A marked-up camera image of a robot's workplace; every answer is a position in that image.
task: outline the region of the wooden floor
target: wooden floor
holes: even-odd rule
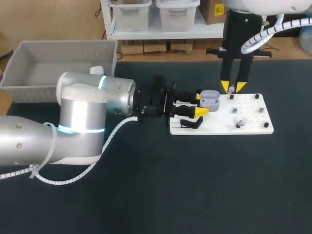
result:
[[[103,16],[94,16],[99,0],[0,0],[0,55],[16,49],[23,40],[88,40],[101,39]],[[300,47],[298,39],[274,38],[268,43],[273,59],[312,59]],[[120,61],[212,61],[207,48],[218,48],[220,41],[195,40],[188,54],[123,56]],[[0,59],[4,70],[8,59]],[[5,115],[11,98],[0,90],[0,115]]]

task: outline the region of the black wire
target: black wire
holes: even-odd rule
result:
[[[105,34],[106,34],[106,30],[104,30],[104,33],[102,35],[102,40],[104,40]]]
[[[117,51],[116,53],[117,53],[117,54],[120,54],[120,58],[117,58],[117,61],[118,61],[118,60],[121,60],[121,59],[122,59],[123,54],[122,54],[121,52],[118,52],[118,51]]]
[[[99,4],[99,9],[94,13],[95,17],[98,17],[98,15],[100,14],[102,8],[101,8],[101,3]]]
[[[271,45],[269,45],[269,44],[264,44],[264,45],[266,45],[267,48],[263,48],[263,49],[261,49],[261,50],[259,50],[259,51],[263,51],[263,50],[276,50],[276,51],[279,51],[279,49],[274,48],[273,46],[271,46]]]

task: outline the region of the black table mat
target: black table mat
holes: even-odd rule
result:
[[[161,74],[190,91],[221,91],[219,73],[219,62],[120,62],[116,69],[138,85]],[[173,136],[165,119],[129,123],[79,182],[0,181],[0,233],[310,234],[311,90],[311,60],[254,62],[241,93],[263,94],[272,135]],[[9,114],[58,124],[59,107],[13,104]],[[120,120],[108,117],[106,137]],[[85,168],[48,165],[41,173],[69,179]]]

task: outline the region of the white spiral cable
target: white spiral cable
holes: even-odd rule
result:
[[[55,150],[55,145],[56,145],[56,140],[57,140],[57,129],[54,126],[54,124],[52,124],[52,123],[46,122],[46,123],[44,123],[44,125],[50,125],[52,128],[52,132],[53,132],[52,145],[50,147],[50,150],[49,150],[45,160],[40,165],[30,165],[30,167],[16,171],[16,172],[10,172],[10,173],[6,173],[6,174],[2,174],[2,175],[0,175],[0,179],[7,179],[10,177],[19,176],[19,175],[22,175],[22,174],[28,173],[28,172],[32,172],[32,174],[30,175],[30,178],[33,178],[36,174],[39,173],[39,170],[42,167],[44,167],[45,164],[47,164],[47,162],[50,160],[50,158],[51,158],[51,156]]]
[[[112,133],[109,135],[109,137],[107,138],[107,141],[105,142],[103,148],[102,148],[102,154],[104,153],[104,151],[106,150],[107,146],[109,145],[109,143],[111,142],[112,138],[114,137],[114,135],[116,134],[116,132],[119,130],[119,128],[121,128],[125,123],[130,122],[130,121],[137,121],[137,117],[129,117],[124,119],[122,122],[120,122],[115,129],[112,131]],[[96,165],[97,162],[92,163],[84,172],[82,172],[80,175],[69,179],[69,180],[64,180],[64,181],[53,181],[53,180],[49,180],[46,179],[40,175],[36,175],[36,177],[41,180],[44,183],[47,184],[52,184],[52,185],[65,185],[65,184],[71,184],[81,178],[83,178],[88,172],[91,171],[91,169]]]
[[[33,171],[34,169],[36,169],[38,167],[38,165],[33,165],[31,167],[16,171],[16,172],[10,172],[10,173],[6,173],[6,174],[2,174],[0,175],[0,179],[7,179],[10,177],[14,177],[14,176],[19,176],[28,172]]]
[[[40,166],[36,167],[32,172],[31,172],[31,175],[29,178],[34,178],[35,175],[39,175],[39,170],[44,167],[48,161],[50,160],[50,158],[52,157],[52,154],[54,153],[54,150],[55,150],[55,146],[57,144],[57,138],[58,138],[58,132],[57,132],[57,128],[55,127],[54,124],[52,123],[44,123],[43,125],[50,125],[51,128],[52,128],[52,133],[53,133],[53,139],[52,139],[52,144],[51,144],[51,147],[50,147],[50,150],[47,154],[47,157],[45,157],[44,161],[40,164]]]
[[[276,28],[279,25],[282,24],[284,19],[284,15],[278,15],[277,16],[277,21],[275,25],[272,28]],[[267,43],[273,35],[277,32],[274,31],[274,33],[269,33],[268,30],[262,31],[253,38],[250,38],[241,48],[241,53],[242,54],[249,54],[257,49],[259,49],[261,46],[263,46],[265,43]]]
[[[125,123],[127,122],[130,122],[130,121],[137,121],[137,117],[129,117],[129,118],[126,118],[124,119],[122,122],[120,122],[116,127],[115,129],[112,131],[112,133],[109,135],[109,137],[107,138],[107,141],[105,142],[103,148],[102,148],[102,154],[104,153],[104,151],[106,150],[107,146],[109,145],[109,143],[111,142],[112,138],[114,137],[114,135],[116,134],[116,132],[119,130],[119,128],[121,128]],[[48,155],[47,157],[45,158],[45,160],[42,162],[42,164],[39,166],[39,165],[32,165],[28,168],[25,168],[25,169],[22,169],[22,170],[19,170],[19,171],[16,171],[16,172],[10,172],[10,173],[6,173],[6,174],[2,174],[0,175],[0,180],[1,179],[7,179],[7,178],[10,178],[10,177],[14,177],[14,176],[19,176],[19,175],[22,175],[24,173],[28,173],[28,172],[32,172],[33,170],[39,168],[38,170],[40,170],[48,161],[49,159],[51,158],[52,154],[53,154],[53,151],[55,149],[55,142],[56,142],[56,133],[54,132],[53,130],[54,128],[52,127],[52,131],[53,131],[53,142],[52,142],[52,145],[51,145],[51,148],[48,152]],[[65,181],[53,181],[53,180],[49,180],[49,179],[46,179],[42,176],[40,176],[39,174],[36,175],[35,173],[35,176],[41,180],[42,182],[45,182],[45,183],[48,183],[48,184],[53,184],[53,185],[64,185],[64,184],[70,184],[70,183],[73,183],[81,178],[83,178],[88,172],[91,171],[91,169],[95,166],[96,162],[91,164],[84,172],[82,172],[80,175],[76,176],[75,178],[72,178],[72,179],[69,179],[69,180],[65,180]]]

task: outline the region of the white pegboard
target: white pegboard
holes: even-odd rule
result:
[[[187,119],[196,122],[197,119],[175,116],[170,119],[170,132],[173,135],[259,135],[272,134],[273,125],[263,96],[255,98],[256,94],[234,94],[231,100],[230,95],[220,95],[220,108],[216,112],[209,112],[204,116],[204,121],[198,129],[181,127],[180,120]],[[176,106],[188,105],[189,103],[177,102]],[[240,128],[236,124],[244,121],[245,126]]]

